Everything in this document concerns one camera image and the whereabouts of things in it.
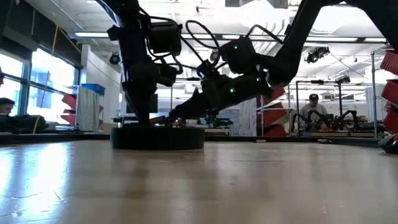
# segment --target man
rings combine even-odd
[[[11,114],[15,102],[9,98],[0,98],[0,114]]]
[[[300,109],[300,115],[302,115],[305,119],[307,119],[308,112],[311,110],[315,110],[322,115],[326,115],[328,113],[326,108],[324,106],[318,104],[318,100],[319,100],[319,96],[317,94],[311,94],[310,95],[310,103],[304,105]],[[312,113],[311,114],[311,122],[314,122],[317,119],[319,119],[319,116],[316,115],[315,113]]]

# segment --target red panel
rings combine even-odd
[[[381,96],[391,103],[398,105],[398,80],[387,80]]]
[[[282,103],[277,103],[275,105],[269,106],[267,108],[283,108]],[[264,127],[268,127],[272,125],[275,121],[281,119],[285,116],[287,112],[285,110],[269,110],[264,111]]]
[[[380,65],[380,68],[398,75],[398,52],[388,51]]]
[[[283,94],[285,94],[285,89],[281,88],[281,89],[278,89],[278,90],[274,90],[274,92],[272,93],[271,99],[267,99],[265,97],[262,97],[262,100],[264,102],[264,106],[269,104],[270,102],[274,101],[278,97],[282,96]]]
[[[71,109],[76,110],[76,96],[71,94],[65,94],[62,98],[62,102],[70,106]]]
[[[64,119],[65,121],[68,121],[68,123],[72,126],[74,126],[76,123],[75,115],[61,115],[61,118]]]
[[[76,114],[76,111],[74,110],[64,110],[63,113],[67,113],[67,114]]]
[[[389,110],[383,124],[390,132],[394,134],[398,133],[398,112],[396,110]]]
[[[267,137],[286,137],[286,135],[285,128],[281,124],[275,125],[275,127],[264,133],[264,136]]]

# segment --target cable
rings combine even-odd
[[[197,39],[197,38],[193,35],[193,33],[191,32],[191,30],[189,29],[189,26],[188,26],[189,23],[197,24],[197,25],[199,25],[202,29],[204,29],[204,30],[207,32],[207,34],[210,35],[211,39],[214,41],[214,43],[215,43],[216,46],[214,47],[214,46],[207,45],[207,44],[203,43],[201,40]],[[198,22],[198,21],[188,20],[187,22],[185,22],[185,28],[187,29],[187,31],[188,31],[188,33],[191,35],[191,37],[192,37],[196,42],[198,42],[200,45],[202,45],[202,46],[204,46],[204,47],[207,47],[207,48],[209,48],[209,49],[215,49],[215,50],[217,50],[218,52],[220,52],[220,45],[218,44],[217,38],[214,36],[214,34],[213,34],[205,25],[201,24],[201,23]],[[218,54],[216,60],[213,62],[213,65],[218,64],[218,62],[220,61],[220,57],[221,57],[220,54]]]
[[[56,26],[56,28],[55,28],[55,34],[54,34],[54,40],[53,40],[53,42],[52,42],[51,57],[54,56],[55,44],[57,43],[58,30],[59,30],[59,27]],[[43,90],[42,101],[41,101],[41,103],[40,103],[40,110],[42,110],[42,108],[43,108],[44,95],[45,95],[45,92],[47,91],[47,83],[49,82],[49,78],[50,78],[50,70],[47,72],[47,78],[45,79],[45,85],[44,85],[44,90]],[[36,133],[37,125],[39,124],[39,118],[40,118],[40,115],[37,115],[37,117],[36,117],[36,122],[35,122],[35,126],[34,126],[34,128],[33,128],[33,134]]]
[[[281,40],[278,36],[276,36],[271,31],[267,30],[266,28],[264,28],[258,24],[254,25],[250,28],[249,32],[246,34],[246,37],[250,36],[255,28],[258,28],[258,29],[262,30],[263,32],[265,32],[266,34],[270,35],[274,40],[278,41],[278,43],[284,44],[283,40]]]
[[[218,70],[218,69],[224,67],[224,65],[226,65],[226,62],[223,62],[223,63],[221,63],[219,66],[217,66],[217,67],[216,67],[216,70]]]
[[[189,49],[192,50],[192,52],[199,58],[200,62],[203,62],[202,57],[199,55],[199,53],[192,47],[192,45],[185,40],[185,38],[181,37],[181,40],[189,47]]]
[[[178,64],[178,63],[169,63],[168,65],[171,65],[171,66],[173,66],[173,65],[177,65],[177,66],[181,65],[184,68],[190,68],[192,70],[196,70],[197,69],[196,67],[193,67],[193,66],[184,65],[184,64]]]
[[[337,61],[339,61],[342,65],[346,66],[346,67],[347,67],[348,69],[350,69],[351,71],[357,73],[358,75],[360,75],[360,76],[362,76],[363,78],[365,78],[365,79],[368,80],[368,78],[366,78],[364,75],[360,74],[360,73],[357,72],[356,70],[353,70],[351,67],[349,67],[348,65],[346,65],[344,62],[342,62],[342,61],[341,61],[340,59],[338,59],[336,56],[334,56],[331,52],[329,52],[329,54],[330,54],[331,56],[333,56]]]
[[[182,68],[182,64],[174,55],[172,55],[172,57],[173,57],[174,61],[177,63],[177,65],[178,65],[177,75],[181,75],[184,72],[184,70]]]

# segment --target black cable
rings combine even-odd
[[[184,70],[182,68],[182,64],[174,55],[172,55],[172,57],[173,57],[174,61],[177,63],[177,65],[178,65],[177,75],[181,75],[184,72]]]
[[[192,47],[192,45],[191,45],[187,40],[185,40],[185,38],[183,38],[183,37],[181,37],[181,40],[189,47],[189,49],[192,50],[192,52],[199,58],[199,60],[200,60],[201,62],[203,62],[202,57],[201,57],[201,56],[199,55],[199,53]]]
[[[214,46],[207,45],[207,44],[203,43],[201,40],[197,39],[197,38],[195,37],[195,35],[193,35],[193,33],[191,32],[191,30],[189,29],[189,26],[188,26],[189,23],[197,24],[197,25],[199,25],[202,29],[204,29],[204,30],[207,32],[207,34],[210,35],[211,39],[214,41],[214,43],[215,43],[216,46],[214,47]],[[188,20],[187,22],[185,22],[185,28],[187,29],[187,31],[188,31],[188,33],[191,35],[191,37],[192,37],[196,42],[198,42],[200,45],[202,45],[202,46],[204,46],[204,47],[207,47],[207,48],[209,48],[209,49],[215,49],[215,50],[217,50],[218,52],[220,52],[220,45],[218,44],[217,38],[214,36],[214,34],[213,34],[205,25],[201,24],[201,23],[198,22],[198,21]],[[219,61],[220,61],[220,54],[217,55],[217,58],[216,58],[216,60],[213,62],[213,65],[218,64]]]
[[[189,66],[189,65],[184,65],[184,64],[181,64],[181,63],[180,64],[178,64],[178,63],[168,63],[168,65],[171,65],[171,66],[173,66],[173,65],[177,65],[177,66],[181,65],[184,68],[189,68],[189,69],[192,69],[192,70],[196,70],[197,69],[196,67]]]
[[[249,32],[246,34],[246,37],[250,36],[255,28],[258,28],[258,29],[262,30],[263,32],[265,32],[266,34],[270,35],[274,40],[278,41],[278,43],[284,44],[283,40],[281,40],[278,36],[276,36],[271,31],[267,30],[266,28],[264,28],[258,24],[254,25],[250,28]]]
[[[216,67],[216,70],[222,68],[224,65],[226,65],[226,62],[221,63],[219,66]]]

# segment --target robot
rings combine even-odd
[[[108,35],[111,40],[119,41],[124,78],[122,87],[127,103],[134,105],[139,124],[148,127],[150,126],[149,102],[156,91],[157,83],[165,86],[173,85],[176,76],[183,72],[183,65],[177,59],[181,53],[181,40],[190,48],[192,46],[181,37],[182,25],[171,19],[148,15],[139,6],[138,0],[96,1],[116,24],[108,30]],[[271,96],[273,88],[287,86],[296,76],[303,45],[320,9],[340,2],[342,1],[303,0],[297,15],[285,32],[284,40],[278,39],[261,26],[253,26],[251,31],[260,28],[282,44],[274,57],[255,52],[249,36],[251,31],[222,46],[219,46],[215,37],[211,35],[216,43],[215,49],[218,55],[213,59],[214,62],[202,60],[196,68],[201,78],[203,92],[195,91],[189,100],[170,112],[168,119],[197,118],[258,95]],[[346,0],[345,2],[362,9],[393,48],[398,49],[398,30],[393,29],[398,24],[398,15],[392,12],[398,7],[396,0],[377,2]],[[188,23],[196,23],[210,33],[197,21],[187,21],[185,26],[188,31]],[[171,56],[175,63],[167,64],[164,60],[166,56]],[[241,75],[236,78],[220,75],[216,66],[221,58],[233,73]]]

